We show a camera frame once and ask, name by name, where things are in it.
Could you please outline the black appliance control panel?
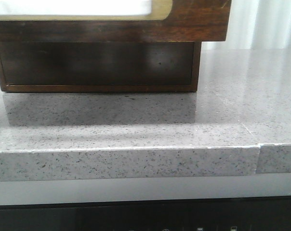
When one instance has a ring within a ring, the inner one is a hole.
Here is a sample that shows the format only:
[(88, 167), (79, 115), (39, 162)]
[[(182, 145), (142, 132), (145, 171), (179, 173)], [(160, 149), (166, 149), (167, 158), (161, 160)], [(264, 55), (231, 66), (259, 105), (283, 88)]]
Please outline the black appliance control panel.
[(291, 196), (0, 205), (0, 231), (291, 231)]

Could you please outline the wooden drawer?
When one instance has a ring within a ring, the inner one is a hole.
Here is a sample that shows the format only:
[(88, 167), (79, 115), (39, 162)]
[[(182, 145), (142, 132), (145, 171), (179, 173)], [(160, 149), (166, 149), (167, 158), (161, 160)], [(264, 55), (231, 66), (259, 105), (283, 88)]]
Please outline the wooden drawer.
[(149, 21), (0, 21), (0, 42), (224, 41), (229, 0), (174, 0), (167, 18)]
[(16, 85), (187, 85), (193, 43), (0, 42)]

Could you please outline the dark wooden drawer cabinet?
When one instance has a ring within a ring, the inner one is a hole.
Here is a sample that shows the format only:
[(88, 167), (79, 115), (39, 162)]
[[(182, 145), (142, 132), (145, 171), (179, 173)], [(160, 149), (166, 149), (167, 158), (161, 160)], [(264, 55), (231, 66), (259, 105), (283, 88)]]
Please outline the dark wooden drawer cabinet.
[(195, 92), (198, 88), (200, 42), (193, 43), (190, 83), (187, 85), (16, 85), (6, 81), (0, 57), (0, 89), (5, 92)]

